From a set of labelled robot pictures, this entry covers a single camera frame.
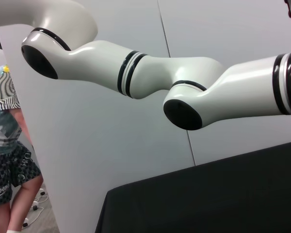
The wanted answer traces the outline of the person in patterned shirt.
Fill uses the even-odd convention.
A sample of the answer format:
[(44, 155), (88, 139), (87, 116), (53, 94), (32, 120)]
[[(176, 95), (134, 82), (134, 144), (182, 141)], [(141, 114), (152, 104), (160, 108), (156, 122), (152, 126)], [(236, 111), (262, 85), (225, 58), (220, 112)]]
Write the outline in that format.
[(9, 67), (0, 66), (0, 233), (21, 233), (23, 222), (43, 183), (32, 153), (20, 141), (27, 124)]

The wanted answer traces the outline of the black tablecloth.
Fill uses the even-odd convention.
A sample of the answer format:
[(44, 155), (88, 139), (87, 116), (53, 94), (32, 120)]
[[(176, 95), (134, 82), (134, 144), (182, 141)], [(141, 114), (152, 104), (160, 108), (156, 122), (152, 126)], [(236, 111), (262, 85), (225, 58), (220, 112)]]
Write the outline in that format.
[(114, 188), (95, 233), (291, 233), (291, 143)]

